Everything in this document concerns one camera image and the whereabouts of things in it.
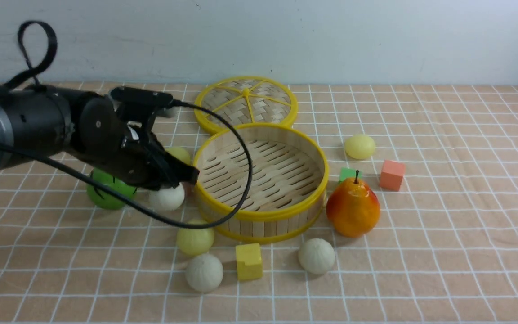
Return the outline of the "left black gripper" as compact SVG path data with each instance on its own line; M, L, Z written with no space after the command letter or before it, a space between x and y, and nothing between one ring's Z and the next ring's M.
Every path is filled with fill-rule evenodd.
M168 154L151 131L124 123L107 95L84 92L72 101L72 154L130 186L158 190L195 185L199 170Z

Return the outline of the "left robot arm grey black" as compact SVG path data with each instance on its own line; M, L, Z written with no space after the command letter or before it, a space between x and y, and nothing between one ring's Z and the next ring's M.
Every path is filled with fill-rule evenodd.
M0 143L43 157L65 152L133 187L194 185L199 170L166 152L152 132L156 117L177 103L170 94L129 86L107 95L0 86Z

